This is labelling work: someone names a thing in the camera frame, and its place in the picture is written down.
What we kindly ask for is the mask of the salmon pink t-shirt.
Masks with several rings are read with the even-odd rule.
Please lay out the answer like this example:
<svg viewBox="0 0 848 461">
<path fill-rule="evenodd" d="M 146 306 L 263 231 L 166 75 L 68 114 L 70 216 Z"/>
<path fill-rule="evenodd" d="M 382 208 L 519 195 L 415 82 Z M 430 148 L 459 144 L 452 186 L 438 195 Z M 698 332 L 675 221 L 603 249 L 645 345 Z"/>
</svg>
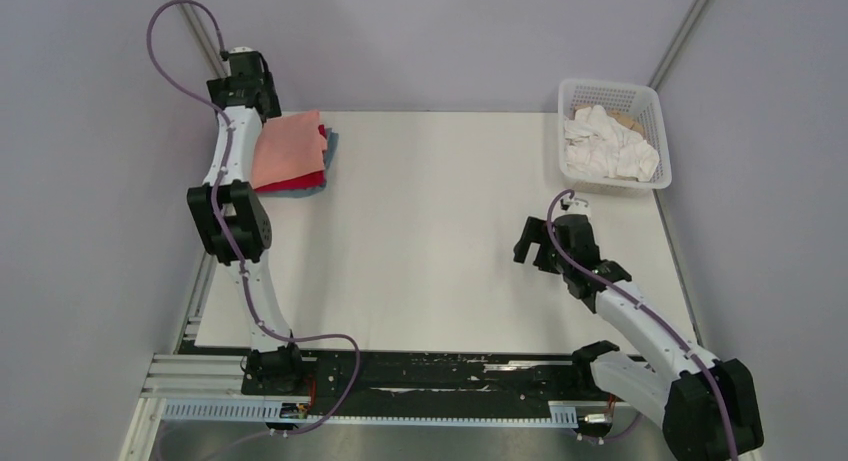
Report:
<svg viewBox="0 0 848 461">
<path fill-rule="evenodd" d="M 319 111 L 271 118 L 255 146 L 251 185 L 268 193 L 319 188 L 326 181 L 328 151 Z"/>
</svg>

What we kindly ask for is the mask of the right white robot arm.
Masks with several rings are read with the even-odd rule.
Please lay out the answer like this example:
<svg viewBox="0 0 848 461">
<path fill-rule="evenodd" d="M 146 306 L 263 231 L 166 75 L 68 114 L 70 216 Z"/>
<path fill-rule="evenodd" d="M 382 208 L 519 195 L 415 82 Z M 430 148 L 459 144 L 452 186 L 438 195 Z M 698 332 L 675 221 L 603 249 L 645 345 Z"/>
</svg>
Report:
<svg viewBox="0 0 848 461">
<path fill-rule="evenodd" d="M 620 264 L 604 259 L 584 214 L 553 221 L 529 217 L 513 259 L 559 275 L 569 294 L 615 327 L 643 358 L 610 342 L 587 345 L 571 384 L 584 398 L 602 392 L 630 403 L 658 426 L 678 460 L 729 460 L 761 448 L 765 437 L 751 371 L 739 360 L 720 360 L 684 338 L 646 300 Z"/>
</svg>

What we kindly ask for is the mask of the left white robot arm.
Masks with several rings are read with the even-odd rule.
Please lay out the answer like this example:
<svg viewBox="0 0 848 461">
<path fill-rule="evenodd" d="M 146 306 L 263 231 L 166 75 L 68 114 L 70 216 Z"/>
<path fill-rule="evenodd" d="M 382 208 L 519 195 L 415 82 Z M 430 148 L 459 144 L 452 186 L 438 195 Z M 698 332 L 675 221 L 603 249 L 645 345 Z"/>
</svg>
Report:
<svg viewBox="0 0 848 461">
<path fill-rule="evenodd" d="M 280 119 L 263 55 L 223 53 L 208 84 L 215 159 L 187 201 L 204 248 L 247 311 L 247 377 L 283 395 L 306 380 L 302 344 L 365 352 L 551 351 L 541 293 L 515 275 L 513 248 L 538 195 L 518 114 L 341 113 L 340 181 L 314 200 L 266 209 L 254 150 Z"/>
</svg>

